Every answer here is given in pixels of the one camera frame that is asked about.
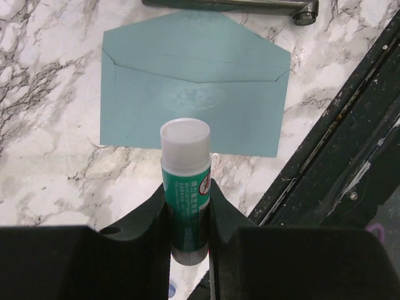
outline blue envelope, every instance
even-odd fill
[[[218,12],[182,11],[104,33],[100,143],[160,149],[197,118],[215,153],[274,157],[290,53]]]

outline green label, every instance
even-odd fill
[[[189,177],[175,176],[162,170],[162,178],[170,212],[172,245],[186,252],[201,249],[208,240],[210,168]]]

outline metal faucet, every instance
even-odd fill
[[[254,13],[291,16],[298,26],[315,23],[319,6],[318,0],[142,0],[142,3],[207,11],[245,9]]]

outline marble surface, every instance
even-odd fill
[[[277,158],[213,154],[213,177],[249,214],[400,0],[322,0],[317,23],[227,13],[292,53]],[[140,205],[161,183],[160,151],[99,145],[103,31],[172,12],[139,0],[0,1],[0,225],[88,224]],[[172,262],[186,299],[208,262]]]

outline glue stick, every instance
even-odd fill
[[[172,256],[179,264],[194,266],[208,253],[210,128],[185,117],[162,125],[160,135]]]

